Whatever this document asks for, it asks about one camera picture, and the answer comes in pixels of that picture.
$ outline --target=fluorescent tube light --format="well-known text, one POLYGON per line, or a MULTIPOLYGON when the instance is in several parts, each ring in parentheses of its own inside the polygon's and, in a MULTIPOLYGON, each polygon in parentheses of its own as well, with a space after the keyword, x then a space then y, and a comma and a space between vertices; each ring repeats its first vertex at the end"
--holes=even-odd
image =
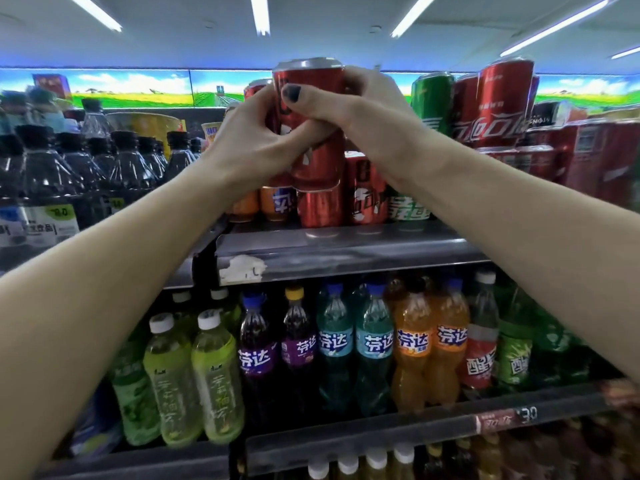
POLYGON ((533 37, 530 37, 530 38, 520 42, 519 44, 514 45, 511 48, 508 48, 503 53, 501 53, 500 56, 504 57, 505 55, 510 55, 510 54, 512 54, 514 52, 517 52, 521 48, 526 47, 528 45, 531 45, 533 42, 537 42, 538 40, 543 39, 547 35, 551 35, 552 33, 556 33, 558 30, 562 30, 565 27, 568 27, 569 25, 571 25, 572 23, 579 22, 581 19, 585 18, 586 16, 592 15, 592 14, 596 13, 597 11, 600 11, 603 8, 607 7, 613 1, 615 1, 615 0, 603 0, 600 3, 596 3, 596 5, 590 6, 589 8, 587 8, 585 10, 582 10, 580 13, 576 13, 575 15, 570 16, 566 20, 563 20, 560 23, 556 23, 552 27, 549 27, 547 30, 543 30, 538 34, 533 35, 533 37))
POLYGON ((114 30, 116 32, 122 31, 122 25, 117 23, 112 17, 107 15, 102 8, 93 3, 91 0, 71 0, 73 3, 78 5, 80 8, 85 10, 89 15, 94 17, 98 22, 103 24, 108 29, 114 30))
POLYGON ((624 57, 625 55, 635 54, 636 52, 640 52, 640 47, 632 48, 631 50, 625 50, 624 52, 620 52, 619 54, 612 55, 611 60, 619 59, 620 57, 624 57))
POLYGON ((253 9, 253 21, 258 35, 271 35, 269 24, 269 2, 267 0, 251 0, 253 9))
POLYGON ((405 31, 418 19, 423 11, 433 3, 434 0, 418 0, 415 5, 411 7, 411 10, 404 15, 404 18, 398 23, 398 26, 391 32, 392 38, 400 38, 405 31))

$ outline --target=black nail polish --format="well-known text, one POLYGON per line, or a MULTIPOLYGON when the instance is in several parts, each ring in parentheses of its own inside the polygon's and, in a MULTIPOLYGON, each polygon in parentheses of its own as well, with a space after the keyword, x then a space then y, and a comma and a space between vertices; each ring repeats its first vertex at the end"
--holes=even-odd
POLYGON ((300 97, 300 89, 302 89, 297 84, 287 84, 282 90, 282 95, 286 97, 291 102, 298 102, 298 98, 300 97))

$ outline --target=shelf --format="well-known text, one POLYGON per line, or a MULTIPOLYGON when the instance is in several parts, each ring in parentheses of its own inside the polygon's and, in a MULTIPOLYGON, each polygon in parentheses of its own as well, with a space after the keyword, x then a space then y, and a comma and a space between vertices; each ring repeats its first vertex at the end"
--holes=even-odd
POLYGON ((59 461, 37 480, 228 480, 229 451, 209 442, 183 449, 151 448, 96 460, 59 461))
POLYGON ((309 461, 361 456, 375 447, 391 451, 398 443, 417 446, 596 414, 636 403, 637 398, 637 388, 619 379, 253 436, 246 441, 247 469, 249 476, 256 476, 306 467, 309 461))
POLYGON ((439 221, 292 228, 236 225, 216 242, 221 285, 486 262, 439 221))

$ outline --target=purple label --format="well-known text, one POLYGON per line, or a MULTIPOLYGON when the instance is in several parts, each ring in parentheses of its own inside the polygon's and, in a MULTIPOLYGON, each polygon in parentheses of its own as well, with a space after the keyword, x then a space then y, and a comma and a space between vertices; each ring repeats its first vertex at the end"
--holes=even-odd
POLYGON ((238 350, 240 357, 240 368, 248 376, 260 376, 273 369, 276 361, 276 343, 265 349, 238 350))
POLYGON ((311 363, 316 351, 316 336, 308 339, 284 340, 282 343, 282 359, 289 365, 299 366, 311 363))

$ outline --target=white ceiling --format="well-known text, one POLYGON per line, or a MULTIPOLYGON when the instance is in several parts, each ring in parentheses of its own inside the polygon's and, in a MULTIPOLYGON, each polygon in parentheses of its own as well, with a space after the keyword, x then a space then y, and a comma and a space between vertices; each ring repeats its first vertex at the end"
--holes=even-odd
MULTIPOLYGON (((96 0, 122 33, 70 0, 0 0, 0 66, 271 68, 330 55, 383 70, 466 72, 594 0, 436 0, 391 39, 414 1, 269 0, 271 36, 259 38, 250 0, 96 0), (371 34, 372 25, 382 30, 371 34)), ((640 54, 609 56, 638 45, 640 0, 619 0, 521 53, 541 73, 631 74, 640 54)))

